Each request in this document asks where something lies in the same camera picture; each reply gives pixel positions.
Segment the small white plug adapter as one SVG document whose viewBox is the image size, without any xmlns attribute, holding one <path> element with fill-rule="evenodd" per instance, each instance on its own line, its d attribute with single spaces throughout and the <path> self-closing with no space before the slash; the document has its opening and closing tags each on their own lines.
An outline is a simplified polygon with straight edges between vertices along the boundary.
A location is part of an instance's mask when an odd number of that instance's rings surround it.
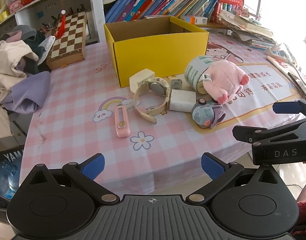
<svg viewBox="0 0 306 240">
<path fill-rule="evenodd" d="M 172 79 L 170 87 L 173 90 L 181 90 L 182 89 L 182 80 L 181 79 Z"/>
</svg>

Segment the row of books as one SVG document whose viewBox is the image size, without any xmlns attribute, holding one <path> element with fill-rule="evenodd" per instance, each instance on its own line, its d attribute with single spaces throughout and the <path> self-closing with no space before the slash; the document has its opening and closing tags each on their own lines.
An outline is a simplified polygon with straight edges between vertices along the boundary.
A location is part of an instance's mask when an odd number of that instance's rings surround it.
<svg viewBox="0 0 306 240">
<path fill-rule="evenodd" d="M 203 16 L 221 24 L 221 10 L 240 15 L 244 0 L 103 0 L 105 22 L 131 22 L 152 17 Z"/>
</svg>

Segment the red tassel ornament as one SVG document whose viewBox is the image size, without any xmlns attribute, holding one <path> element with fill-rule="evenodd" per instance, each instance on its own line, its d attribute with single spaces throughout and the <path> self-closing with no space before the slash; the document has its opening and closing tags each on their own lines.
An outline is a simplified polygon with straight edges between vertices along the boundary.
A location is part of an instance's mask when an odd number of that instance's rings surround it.
<svg viewBox="0 0 306 240">
<path fill-rule="evenodd" d="M 58 28 L 55 34 L 57 39 L 61 38 L 64 34 L 65 30 L 65 18 L 66 18 L 66 11 L 64 9 L 61 10 L 61 21 L 58 23 Z"/>
</svg>

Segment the blue water bottle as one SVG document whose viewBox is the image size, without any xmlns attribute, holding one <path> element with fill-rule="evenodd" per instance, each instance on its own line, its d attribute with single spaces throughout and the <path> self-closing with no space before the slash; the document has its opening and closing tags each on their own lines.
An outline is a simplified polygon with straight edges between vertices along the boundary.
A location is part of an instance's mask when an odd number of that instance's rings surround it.
<svg viewBox="0 0 306 240">
<path fill-rule="evenodd" d="M 10 200 L 18 190 L 21 162 L 21 158 L 0 162 L 0 197 Z"/>
</svg>

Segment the grey toy truck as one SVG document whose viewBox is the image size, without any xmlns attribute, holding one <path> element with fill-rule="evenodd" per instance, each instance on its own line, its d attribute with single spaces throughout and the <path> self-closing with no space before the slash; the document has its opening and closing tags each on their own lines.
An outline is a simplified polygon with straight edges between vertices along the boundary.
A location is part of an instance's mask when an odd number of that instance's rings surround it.
<svg viewBox="0 0 306 240">
<path fill-rule="evenodd" d="M 213 129 L 226 117 L 226 113 L 222 109 L 222 105 L 213 102 L 212 100 L 207 101 L 203 98 L 197 100 L 191 114 L 192 119 L 200 128 L 210 129 Z"/>
</svg>

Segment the orange white toothpaste box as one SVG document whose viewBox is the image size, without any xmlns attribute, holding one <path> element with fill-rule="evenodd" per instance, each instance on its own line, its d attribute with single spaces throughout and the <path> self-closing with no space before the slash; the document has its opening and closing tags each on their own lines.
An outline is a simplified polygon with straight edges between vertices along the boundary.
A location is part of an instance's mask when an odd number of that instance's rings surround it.
<svg viewBox="0 0 306 240">
<path fill-rule="evenodd" d="M 206 25 L 208 23 L 208 18 L 203 16 L 181 16 L 181 20 L 194 25 Z"/>
</svg>

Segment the stack of papers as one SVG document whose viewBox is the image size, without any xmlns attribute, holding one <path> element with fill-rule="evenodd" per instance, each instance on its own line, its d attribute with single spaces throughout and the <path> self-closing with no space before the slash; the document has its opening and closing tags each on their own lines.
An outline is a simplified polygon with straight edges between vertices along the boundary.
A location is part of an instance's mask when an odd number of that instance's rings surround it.
<svg viewBox="0 0 306 240">
<path fill-rule="evenodd" d="M 269 29 L 254 24 L 239 15 L 221 10 L 219 18 L 225 26 L 233 31 L 233 36 L 237 39 L 249 47 L 266 51 L 266 58 L 279 68 L 288 79 L 294 81 L 302 93 L 306 95 L 306 75 L 303 74 L 286 44 L 278 44 Z"/>
</svg>

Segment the pile of clothes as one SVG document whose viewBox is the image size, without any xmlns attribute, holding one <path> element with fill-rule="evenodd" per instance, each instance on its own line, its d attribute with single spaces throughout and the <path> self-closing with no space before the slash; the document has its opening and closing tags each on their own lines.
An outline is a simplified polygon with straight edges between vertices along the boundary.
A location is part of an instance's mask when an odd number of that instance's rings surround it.
<svg viewBox="0 0 306 240">
<path fill-rule="evenodd" d="M 18 25 L 0 37 L 0 138 L 13 135 L 9 114 L 43 107 L 50 87 L 46 61 L 55 37 Z"/>
</svg>

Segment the clear packing tape roll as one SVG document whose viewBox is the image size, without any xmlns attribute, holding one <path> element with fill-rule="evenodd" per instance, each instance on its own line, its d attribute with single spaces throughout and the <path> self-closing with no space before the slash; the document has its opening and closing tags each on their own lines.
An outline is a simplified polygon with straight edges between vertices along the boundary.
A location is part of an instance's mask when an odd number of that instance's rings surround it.
<svg viewBox="0 0 306 240">
<path fill-rule="evenodd" d="M 207 94 L 203 86 L 204 81 L 212 81 L 212 78 L 209 74 L 206 73 L 206 70 L 214 63 L 215 61 L 207 57 L 206 55 L 201 55 L 194 58 L 188 64 L 185 72 L 184 78 L 186 82 L 194 89 L 195 92 L 199 94 Z"/>
</svg>

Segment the large white charger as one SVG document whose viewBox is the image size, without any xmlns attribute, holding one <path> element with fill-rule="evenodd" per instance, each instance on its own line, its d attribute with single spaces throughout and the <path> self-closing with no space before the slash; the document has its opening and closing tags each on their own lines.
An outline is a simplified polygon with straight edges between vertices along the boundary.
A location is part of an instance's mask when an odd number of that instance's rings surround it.
<svg viewBox="0 0 306 240">
<path fill-rule="evenodd" d="M 169 110 L 190 113 L 196 103 L 196 93 L 187 90 L 171 90 Z"/>
</svg>

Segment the yellow cardboard box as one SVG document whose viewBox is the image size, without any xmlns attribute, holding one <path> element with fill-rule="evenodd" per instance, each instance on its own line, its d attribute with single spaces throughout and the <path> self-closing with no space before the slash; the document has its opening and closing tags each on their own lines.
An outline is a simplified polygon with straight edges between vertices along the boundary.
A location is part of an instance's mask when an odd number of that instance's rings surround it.
<svg viewBox="0 0 306 240">
<path fill-rule="evenodd" d="M 209 33 L 173 16 L 113 22 L 103 27 L 121 88 L 143 69 L 158 77 L 183 74 L 190 61 L 207 52 Z"/>
</svg>

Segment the pink utility knife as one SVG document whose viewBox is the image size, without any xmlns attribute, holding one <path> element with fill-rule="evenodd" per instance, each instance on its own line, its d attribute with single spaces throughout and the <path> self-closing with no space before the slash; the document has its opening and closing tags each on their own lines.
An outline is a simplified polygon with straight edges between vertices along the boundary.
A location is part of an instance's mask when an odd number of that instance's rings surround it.
<svg viewBox="0 0 306 240">
<path fill-rule="evenodd" d="M 126 106 L 118 105 L 114 110 L 115 130 L 119 138 L 125 138 L 130 135 L 130 127 Z"/>
</svg>

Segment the pink plush pig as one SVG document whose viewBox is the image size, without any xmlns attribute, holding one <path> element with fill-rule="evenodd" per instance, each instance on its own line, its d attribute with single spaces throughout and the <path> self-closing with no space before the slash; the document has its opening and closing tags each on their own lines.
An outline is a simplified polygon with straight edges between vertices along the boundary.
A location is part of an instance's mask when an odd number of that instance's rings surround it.
<svg viewBox="0 0 306 240">
<path fill-rule="evenodd" d="M 203 88 L 217 103 L 223 105 L 246 86 L 250 77 L 235 63 L 221 60 L 213 62 L 202 74 Z"/>
</svg>

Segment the white rectangular eraser block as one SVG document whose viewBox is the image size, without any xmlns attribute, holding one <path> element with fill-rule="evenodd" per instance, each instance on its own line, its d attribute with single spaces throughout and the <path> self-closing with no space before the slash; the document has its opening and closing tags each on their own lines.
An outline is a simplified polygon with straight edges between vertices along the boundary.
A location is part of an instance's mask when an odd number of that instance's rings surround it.
<svg viewBox="0 0 306 240">
<path fill-rule="evenodd" d="M 129 78 L 129 88 L 134 94 L 141 83 L 145 80 L 155 78 L 155 72 L 149 69 L 143 69 Z"/>
</svg>

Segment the cream wrist watch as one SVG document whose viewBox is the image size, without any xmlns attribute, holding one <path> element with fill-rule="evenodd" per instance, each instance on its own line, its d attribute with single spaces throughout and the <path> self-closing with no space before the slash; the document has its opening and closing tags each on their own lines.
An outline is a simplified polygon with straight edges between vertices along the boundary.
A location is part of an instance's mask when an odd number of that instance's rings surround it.
<svg viewBox="0 0 306 240">
<path fill-rule="evenodd" d="M 156 124 L 156 115 L 165 113 L 169 107 L 171 88 L 169 83 L 161 78 L 154 77 L 144 80 L 135 91 L 133 102 L 137 114 L 144 120 Z M 137 101 L 144 99 L 144 107 L 138 107 Z"/>
</svg>

